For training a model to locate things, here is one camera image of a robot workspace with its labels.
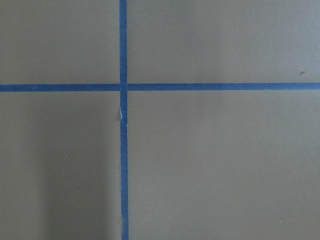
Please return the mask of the brown paper table mat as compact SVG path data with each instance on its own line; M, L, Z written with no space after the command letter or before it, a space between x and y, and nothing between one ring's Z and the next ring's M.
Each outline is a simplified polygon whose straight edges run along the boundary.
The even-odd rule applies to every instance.
M117 0L3 0L2 84L118 84ZM317 0L129 0L128 82L316 83ZM120 93L1 92L0 237L119 240ZM317 240L317 90L130 91L129 238Z

